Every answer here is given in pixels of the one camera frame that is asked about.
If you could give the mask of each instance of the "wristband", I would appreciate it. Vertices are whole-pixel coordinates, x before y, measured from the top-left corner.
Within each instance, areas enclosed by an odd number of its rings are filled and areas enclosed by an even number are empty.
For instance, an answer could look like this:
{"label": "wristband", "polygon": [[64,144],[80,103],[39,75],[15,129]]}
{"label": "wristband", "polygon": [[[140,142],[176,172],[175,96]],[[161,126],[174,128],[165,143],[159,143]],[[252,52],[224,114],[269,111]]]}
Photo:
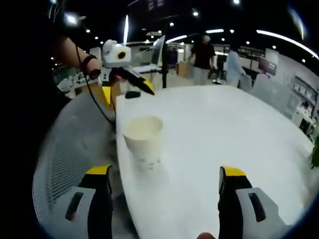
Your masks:
{"label": "wristband", "polygon": [[80,67],[84,75],[88,75],[87,66],[92,59],[97,59],[97,58],[94,55],[88,55],[87,57],[85,57],[84,61],[82,62]]}

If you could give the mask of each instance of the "person in light blue shirt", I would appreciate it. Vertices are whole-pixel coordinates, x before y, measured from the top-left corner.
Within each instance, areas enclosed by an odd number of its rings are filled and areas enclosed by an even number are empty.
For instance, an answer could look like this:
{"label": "person in light blue shirt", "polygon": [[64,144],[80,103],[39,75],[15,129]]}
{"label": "person in light blue shirt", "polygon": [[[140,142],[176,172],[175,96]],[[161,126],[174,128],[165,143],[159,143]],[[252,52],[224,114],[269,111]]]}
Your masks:
{"label": "person in light blue shirt", "polygon": [[239,44],[233,43],[226,60],[226,81],[227,85],[238,87],[240,78],[245,75],[238,55]]}

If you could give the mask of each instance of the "white paper cup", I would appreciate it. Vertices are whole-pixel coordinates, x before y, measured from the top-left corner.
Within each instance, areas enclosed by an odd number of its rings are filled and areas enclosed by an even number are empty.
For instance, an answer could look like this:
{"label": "white paper cup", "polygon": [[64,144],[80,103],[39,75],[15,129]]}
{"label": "white paper cup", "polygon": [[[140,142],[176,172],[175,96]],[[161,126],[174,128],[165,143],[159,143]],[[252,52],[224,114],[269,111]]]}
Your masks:
{"label": "white paper cup", "polygon": [[143,170],[152,170],[160,162],[163,122],[155,116],[141,116],[124,128],[124,139]]}

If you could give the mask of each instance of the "table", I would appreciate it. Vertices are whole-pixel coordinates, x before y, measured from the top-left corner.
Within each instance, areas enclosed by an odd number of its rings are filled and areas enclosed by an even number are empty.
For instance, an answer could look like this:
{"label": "table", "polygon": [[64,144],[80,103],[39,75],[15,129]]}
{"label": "table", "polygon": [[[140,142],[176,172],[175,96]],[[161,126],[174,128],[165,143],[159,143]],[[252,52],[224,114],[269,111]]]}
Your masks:
{"label": "table", "polygon": [[[123,128],[144,114],[164,122],[161,165],[141,173]],[[195,239],[219,233],[219,167],[239,167],[279,206],[286,224],[304,205],[302,165],[312,143],[261,100],[229,86],[163,89],[117,97],[117,147],[128,207],[141,239]]]}

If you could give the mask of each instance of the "man in black shirt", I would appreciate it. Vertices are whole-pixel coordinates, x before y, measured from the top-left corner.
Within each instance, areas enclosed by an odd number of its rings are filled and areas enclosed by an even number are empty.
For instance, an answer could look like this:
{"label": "man in black shirt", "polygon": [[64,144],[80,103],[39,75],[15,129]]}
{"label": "man in black shirt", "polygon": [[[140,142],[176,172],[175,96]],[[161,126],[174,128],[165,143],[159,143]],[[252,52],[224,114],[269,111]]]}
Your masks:
{"label": "man in black shirt", "polygon": [[195,55],[194,64],[194,85],[206,85],[209,70],[215,65],[215,50],[209,44],[210,37],[203,35],[201,41],[195,44],[191,50],[190,60]]}
{"label": "man in black shirt", "polygon": [[[47,238],[38,225],[31,194],[38,151],[60,111],[70,101],[55,85],[50,58],[81,68],[76,45],[66,36],[67,30],[63,27],[63,10],[49,16],[52,2],[9,1],[8,4],[13,5],[8,10],[14,15],[5,26],[2,50],[5,66],[1,81],[5,126],[2,136],[4,149],[8,149],[8,158],[3,164],[9,163],[8,167],[2,166],[8,172],[9,178],[4,184],[9,187],[6,197],[10,201],[6,221],[16,227],[11,235],[21,228],[25,237],[32,238]],[[88,57],[80,48],[78,53],[81,62]],[[84,70],[90,75],[101,67],[101,61],[91,59]]]}

